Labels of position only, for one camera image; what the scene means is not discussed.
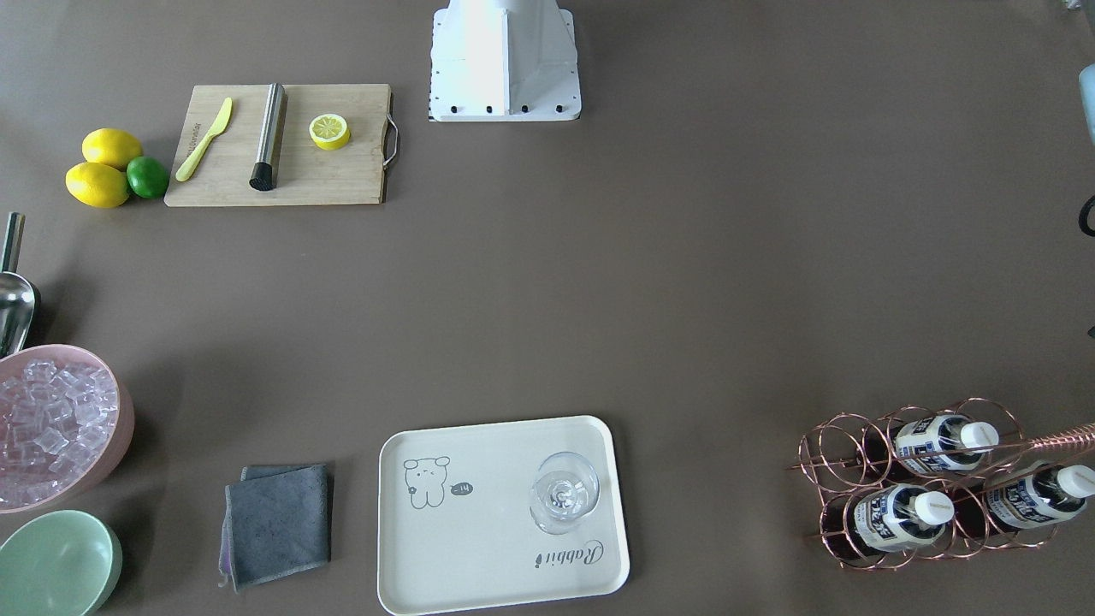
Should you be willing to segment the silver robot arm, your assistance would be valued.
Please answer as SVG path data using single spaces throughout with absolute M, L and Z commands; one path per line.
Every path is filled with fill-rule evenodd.
M 1084 67 L 1077 75 L 1080 105 L 1082 105 L 1091 143 L 1095 140 L 1095 65 Z

